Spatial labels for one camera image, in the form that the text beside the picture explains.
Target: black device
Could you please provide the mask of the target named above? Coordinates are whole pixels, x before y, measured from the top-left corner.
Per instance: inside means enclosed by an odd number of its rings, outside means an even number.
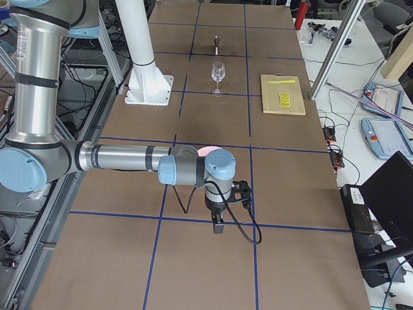
[[[367,236],[374,234],[372,219],[360,193],[360,186],[346,184],[340,189],[340,196],[351,231]]]
[[[412,181],[413,165],[396,152],[359,188],[365,204],[396,244],[391,248],[376,234],[353,234],[360,268],[367,273],[363,275],[371,287],[390,280],[397,258],[413,258]],[[402,269],[396,282],[404,282],[403,273]]]

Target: wooden block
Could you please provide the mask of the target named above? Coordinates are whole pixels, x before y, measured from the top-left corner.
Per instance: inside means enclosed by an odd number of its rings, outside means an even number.
[[[381,70],[385,79],[398,79],[413,62],[413,28],[411,28],[400,45]]]
[[[295,83],[273,84],[271,81],[294,80]],[[305,107],[297,76],[261,75],[261,91],[263,94],[263,112],[274,114],[305,115]],[[290,106],[282,107],[279,94],[287,93],[290,96]]]

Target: black band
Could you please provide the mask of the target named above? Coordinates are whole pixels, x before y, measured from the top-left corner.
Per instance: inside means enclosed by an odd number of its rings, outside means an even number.
[[[79,142],[79,144],[76,145],[76,149],[75,149],[75,165],[76,165],[76,168],[77,168],[79,171],[84,171],[84,170],[82,169],[82,167],[80,166],[80,161],[79,161],[80,149],[81,149],[81,147],[82,147],[82,145],[83,145],[83,142],[84,142],[84,141]]]
[[[155,147],[147,147],[145,152],[145,169],[147,171],[153,171],[154,166],[152,165],[152,155],[154,153]]]
[[[9,147],[16,147],[18,149],[28,149],[28,150],[49,150],[49,149],[56,149],[61,146],[61,142],[49,143],[49,144],[33,144],[33,143],[15,142],[9,139],[6,139],[5,143]]]
[[[141,66],[141,67],[144,67],[144,66],[149,66],[151,63],[153,63],[155,61],[155,58],[154,58],[154,60],[152,60],[150,63],[147,63],[147,64],[145,64],[145,65],[140,65],[139,63],[134,63],[133,62],[133,64],[134,65],[137,65],[137,66]]]
[[[28,74],[23,74],[23,73],[18,73],[18,72],[16,72],[14,75],[14,81],[20,84],[47,87],[47,88],[58,88],[59,87],[59,81],[55,79],[44,79],[42,77],[29,76]]]
[[[71,27],[75,27],[77,24],[79,24],[82,21],[82,19],[84,18],[86,14],[86,8],[87,8],[86,0],[83,0],[82,12],[80,13],[79,18],[76,19],[72,24],[70,24]]]
[[[198,157],[196,159],[196,188],[200,189],[205,186],[205,157]]]
[[[92,166],[95,169],[101,169],[99,166],[99,149],[101,148],[102,144],[97,144],[93,147],[92,153],[90,155],[90,160],[92,161]]]
[[[29,10],[28,8],[20,8],[18,6],[11,6],[10,13],[21,14],[21,15],[37,18],[42,21],[47,21],[49,23],[65,28],[67,30],[70,29],[70,23],[68,23],[67,21],[63,21],[62,19],[50,16],[44,13]]]
[[[65,144],[61,143],[60,146],[62,147],[62,149],[65,150],[66,154],[67,154],[67,158],[68,158],[68,167],[66,169],[65,174],[70,170],[71,166],[72,166],[72,155],[70,155],[70,151],[69,149],[66,147]]]

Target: light blue joint cap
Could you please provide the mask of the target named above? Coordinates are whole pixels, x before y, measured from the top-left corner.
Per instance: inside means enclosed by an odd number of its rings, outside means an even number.
[[[47,173],[30,153],[5,147],[0,150],[0,183],[14,192],[31,192],[47,183]]]
[[[100,35],[99,26],[90,28],[71,28],[68,37],[76,39],[96,39]]]
[[[162,156],[157,166],[157,179],[162,184],[176,184],[176,161],[173,155]]]
[[[35,8],[45,5],[47,2],[50,2],[50,0],[9,0],[9,2],[22,8]]]
[[[205,167],[214,178],[222,181],[231,180],[235,176],[235,157],[224,149],[213,150],[205,158]]]

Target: red object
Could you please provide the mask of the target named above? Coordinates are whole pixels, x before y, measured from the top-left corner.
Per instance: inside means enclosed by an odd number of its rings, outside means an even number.
[[[304,20],[305,14],[307,13],[309,5],[310,3],[305,0],[300,3],[297,17],[296,17],[296,22],[294,23],[296,30],[301,29],[301,25],[303,24],[303,20]]]

